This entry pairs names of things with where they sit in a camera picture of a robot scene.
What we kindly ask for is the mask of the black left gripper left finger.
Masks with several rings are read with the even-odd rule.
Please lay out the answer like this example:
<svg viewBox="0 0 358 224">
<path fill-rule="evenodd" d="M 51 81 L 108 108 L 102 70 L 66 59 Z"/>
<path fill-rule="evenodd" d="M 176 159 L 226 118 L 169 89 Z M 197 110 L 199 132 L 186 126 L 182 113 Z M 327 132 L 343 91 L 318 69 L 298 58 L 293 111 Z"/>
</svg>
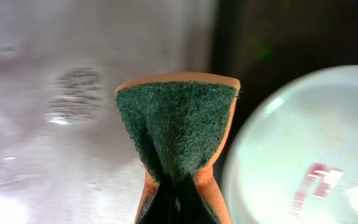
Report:
<svg viewBox="0 0 358 224">
<path fill-rule="evenodd" d="M 176 224 L 176 193 L 172 181 L 161 182 L 138 224 Z"/>
</svg>

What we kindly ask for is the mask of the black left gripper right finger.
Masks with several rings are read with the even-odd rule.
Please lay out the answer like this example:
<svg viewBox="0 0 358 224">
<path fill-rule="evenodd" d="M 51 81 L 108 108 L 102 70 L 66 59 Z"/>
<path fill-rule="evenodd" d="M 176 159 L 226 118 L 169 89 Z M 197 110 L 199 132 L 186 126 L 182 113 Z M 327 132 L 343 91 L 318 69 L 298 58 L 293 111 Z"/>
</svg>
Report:
<svg viewBox="0 0 358 224">
<path fill-rule="evenodd" d="M 199 193 L 192 176 L 187 175 L 178 191 L 180 202 L 179 224 L 218 224 Z"/>
</svg>

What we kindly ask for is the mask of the white plate with red stain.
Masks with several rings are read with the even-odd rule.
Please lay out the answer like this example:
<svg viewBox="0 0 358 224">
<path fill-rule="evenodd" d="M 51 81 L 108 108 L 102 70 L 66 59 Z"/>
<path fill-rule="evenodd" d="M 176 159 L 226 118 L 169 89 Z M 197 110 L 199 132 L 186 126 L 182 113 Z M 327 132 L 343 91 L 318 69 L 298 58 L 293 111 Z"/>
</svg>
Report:
<svg viewBox="0 0 358 224">
<path fill-rule="evenodd" d="M 358 65 L 268 97 L 231 146 L 223 194 L 233 223 L 358 224 Z"/>
</svg>

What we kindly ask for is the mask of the orange green scrub sponge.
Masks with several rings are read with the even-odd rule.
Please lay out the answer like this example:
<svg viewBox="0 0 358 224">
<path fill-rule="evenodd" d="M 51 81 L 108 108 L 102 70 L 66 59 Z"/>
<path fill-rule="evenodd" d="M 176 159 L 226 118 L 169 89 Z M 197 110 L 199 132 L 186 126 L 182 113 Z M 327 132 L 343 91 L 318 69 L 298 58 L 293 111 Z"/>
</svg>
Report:
<svg viewBox="0 0 358 224">
<path fill-rule="evenodd" d="M 219 223 L 231 222 L 213 166 L 229 135 L 240 88 L 236 78 L 199 72 L 145 77 L 116 88 L 122 122 L 145 167 L 136 223 L 168 180 L 179 223 L 178 191 L 187 175 Z"/>
</svg>

